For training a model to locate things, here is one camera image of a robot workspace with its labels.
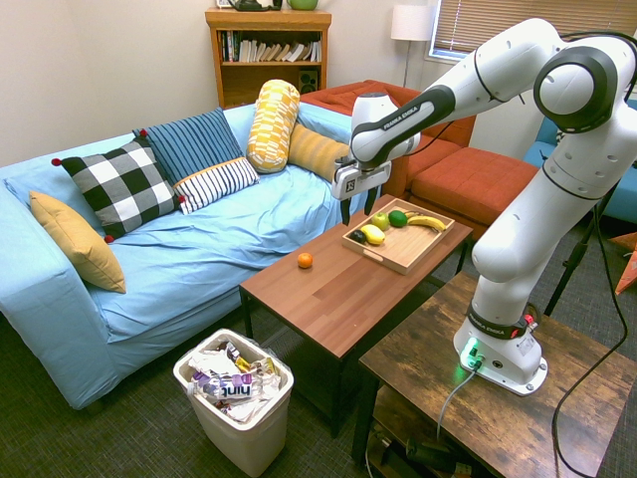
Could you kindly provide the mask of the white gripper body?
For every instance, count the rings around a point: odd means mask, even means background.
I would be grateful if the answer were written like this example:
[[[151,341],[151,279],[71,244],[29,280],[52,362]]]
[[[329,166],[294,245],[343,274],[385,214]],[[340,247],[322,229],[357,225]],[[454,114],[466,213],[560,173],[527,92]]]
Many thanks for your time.
[[[355,159],[339,158],[334,163],[331,194],[338,200],[349,199],[355,194],[381,186],[389,179],[390,172],[390,162],[363,170]]]

